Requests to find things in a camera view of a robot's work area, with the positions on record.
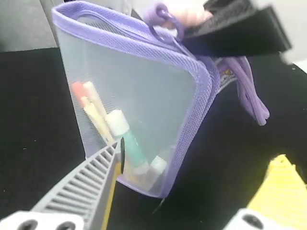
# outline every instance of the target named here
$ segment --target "screw hole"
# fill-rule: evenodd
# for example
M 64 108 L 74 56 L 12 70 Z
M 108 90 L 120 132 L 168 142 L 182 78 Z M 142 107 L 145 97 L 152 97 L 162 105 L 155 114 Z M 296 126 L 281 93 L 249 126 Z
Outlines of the screw hole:
M 76 225 L 70 221 L 60 224 L 56 230 L 75 230 Z
M 263 229 L 263 223 L 254 215 L 246 214 L 242 218 L 247 224 L 257 229 Z
M 30 219 L 22 223 L 17 230 L 34 230 L 36 229 L 38 222 L 34 219 Z

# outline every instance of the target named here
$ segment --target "black tabletop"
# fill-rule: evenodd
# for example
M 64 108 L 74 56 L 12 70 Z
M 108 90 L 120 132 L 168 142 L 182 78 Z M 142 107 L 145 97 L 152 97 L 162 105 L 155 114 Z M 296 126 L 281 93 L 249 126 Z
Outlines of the black tabletop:
M 221 230 L 260 186 L 269 161 L 286 154 L 307 171 L 307 75 L 277 55 L 249 58 L 271 117 L 258 126 L 232 83 L 217 95 L 168 198 L 117 184 L 109 230 Z M 29 210 L 84 160 L 57 48 L 0 53 L 0 218 Z

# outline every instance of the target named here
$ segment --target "pencil case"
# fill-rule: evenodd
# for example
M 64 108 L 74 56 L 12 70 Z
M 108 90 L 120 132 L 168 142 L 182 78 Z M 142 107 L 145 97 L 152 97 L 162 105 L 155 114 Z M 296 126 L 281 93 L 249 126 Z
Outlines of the pencil case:
M 123 138 L 118 181 L 166 197 L 219 90 L 215 63 L 186 50 L 181 30 L 173 37 L 88 2 L 52 14 L 86 157 Z

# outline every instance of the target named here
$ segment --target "zipper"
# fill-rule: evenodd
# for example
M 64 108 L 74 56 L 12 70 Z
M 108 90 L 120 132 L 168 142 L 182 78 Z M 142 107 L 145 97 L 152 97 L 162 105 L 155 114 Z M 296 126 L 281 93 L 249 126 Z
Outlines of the zipper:
M 159 47 L 162 47 L 162 48 L 165 48 L 165 49 L 169 49 L 169 50 L 172 50 L 172 51 L 175 51 L 175 52 L 178 52 L 178 53 L 186 55 L 186 53 L 184 51 L 182 51 L 181 48 L 178 47 L 178 44 L 174 44 L 172 46 L 172 45 L 160 42 L 160 41 L 156 40 L 155 38 L 154 38 L 155 40 L 150 40 L 150 39 L 145 38 L 145 37 L 143 37 L 143 36 L 141 36 L 141 35 L 139 35 L 137 33 L 134 33 L 132 31 L 128 31 L 126 29 L 120 28 L 118 25 L 116 25 L 115 23 L 110 22 L 110 20 L 108 20 L 104 16 L 98 14 L 97 12 L 91 11 L 91 10 L 80 11 L 80 12 L 74 14 L 72 16 L 72 18 L 75 19 L 75 20 L 78 20 L 82 16 L 91 16 L 91 17 L 94 17 L 96 19 L 99 19 L 99 20 L 103 21 L 104 23 L 108 24 L 109 26 L 112 26 L 113 28 L 118 30 L 120 33 L 122 33 L 125 37 L 128 37 L 130 39 L 133 39 L 133 40 L 136 40 L 136 41 L 145 42 L 145 43 L 148 43 L 148 44 L 151 44 L 151 45 L 154 45 L 154 46 L 159 46 Z

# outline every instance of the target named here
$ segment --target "gray ridged plastic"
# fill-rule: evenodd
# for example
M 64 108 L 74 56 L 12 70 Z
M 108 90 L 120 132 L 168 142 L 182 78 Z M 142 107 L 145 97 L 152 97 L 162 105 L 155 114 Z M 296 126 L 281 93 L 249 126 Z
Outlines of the gray ridged plastic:
M 77 214 L 83 218 L 85 230 L 101 229 L 120 158 L 120 143 L 106 146 L 67 174 L 31 211 Z

